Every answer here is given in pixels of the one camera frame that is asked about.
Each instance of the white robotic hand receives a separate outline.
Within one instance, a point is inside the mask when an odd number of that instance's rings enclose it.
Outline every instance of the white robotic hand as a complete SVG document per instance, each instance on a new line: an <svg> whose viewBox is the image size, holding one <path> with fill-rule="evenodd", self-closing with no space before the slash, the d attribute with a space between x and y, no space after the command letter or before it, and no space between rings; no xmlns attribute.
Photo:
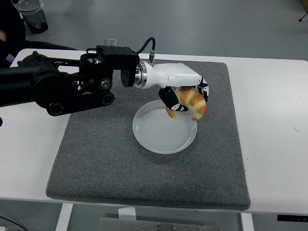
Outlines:
<svg viewBox="0 0 308 231"><path fill-rule="evenodd" d="M194 86L207 102L208 84L201 75L184 64L155 64L154 66L141 62L136 70L135 86L147 89L153 85L161 87L159 97L172 111L188 111L185 105L179 103L171 87Z"/></svg>
<svg viewBox="0 0 308 231"><path fill-rule="evenodd" d="M155 64L140 62L136 71L135 86L140 89L158 85L165 87L197 86L202 76L184 64Z"/></svg>

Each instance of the metal plate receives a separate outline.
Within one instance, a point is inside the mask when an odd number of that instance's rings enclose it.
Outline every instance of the metal plate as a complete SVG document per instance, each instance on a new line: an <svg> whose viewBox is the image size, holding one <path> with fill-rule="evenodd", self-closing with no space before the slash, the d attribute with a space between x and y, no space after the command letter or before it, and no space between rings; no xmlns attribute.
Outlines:
<svg viewBox="0 0 308 231"><path fill-rule="evenodd" d="M100 218L99 231L157 231L155 221Z"/></svg>
<svg viewBox="0 0 308 231"><path fill-rule="evenodd" d="M216 227L144 220L100 218L99 231L219 231Z"/></svg>

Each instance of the tripod leg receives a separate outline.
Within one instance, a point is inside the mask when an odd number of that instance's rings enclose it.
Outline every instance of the tripod leg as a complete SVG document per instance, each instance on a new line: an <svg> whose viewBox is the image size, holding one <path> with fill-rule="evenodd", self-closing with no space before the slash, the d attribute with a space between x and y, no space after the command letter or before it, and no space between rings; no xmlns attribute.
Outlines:
<svg viewBox="0 0 308 231"><path fill-rule="evenodd" d="M298 20L298 21L301 22L302 19L303 19L307 14L308 14L308 12L307 12L300 20Z"/></svg>

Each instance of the plate rim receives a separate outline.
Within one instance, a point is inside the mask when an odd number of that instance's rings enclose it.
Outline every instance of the plate rim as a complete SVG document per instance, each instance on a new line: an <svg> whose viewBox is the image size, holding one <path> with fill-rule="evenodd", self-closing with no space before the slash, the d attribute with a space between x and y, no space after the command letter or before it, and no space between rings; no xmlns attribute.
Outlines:
<svg viewBox="0 0 308 231"><path fill-rule="evenodd" d="M147 107L149 104L151 103L155 103L155 102L162 102L162 100L153 100L151 102L148 102L146 103L145 105L143 105L141 108L139 108L139 110L136 112L135 116L134 116L134 119L133 119L133 123L132 123L132 128L133 128L133 133L134 133L134 136L135 136L135 139L138 141L138 143L144 147L145 149L153 152L153 153L157 153L157 154L175 154L175 153L178 153L184 149L186 149L189 145L191 145L191 143L194 141L196 135L197 135L197 130L198 130L198 125L197 125L197 121L193 121L192 122L194 123L194 127L195 129L193 129L193 135L187 140L187 142L181 146L180 148L176 149L176 150L173 150L173 151L169 151L169 152L162 152L162 151L157 151L157 150L153 150L153 149L149 149L146 145L144 145L144 143L142 143L140 141L140 139L138 139L138 135L136 135L136 116L138 113L140 113L140 111L144 108L144 107Z"/></svg>

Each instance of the cup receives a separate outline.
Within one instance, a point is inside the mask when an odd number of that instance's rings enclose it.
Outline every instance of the cup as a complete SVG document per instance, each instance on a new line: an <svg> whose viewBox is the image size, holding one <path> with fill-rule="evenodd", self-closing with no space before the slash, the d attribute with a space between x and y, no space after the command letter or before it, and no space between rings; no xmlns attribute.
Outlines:
<svg viewBox="0 0 308 231"><path fill-rule="evenodd" d="M48 29L41 0L21 0L16 7L32 33L38 34Z"/></svg>

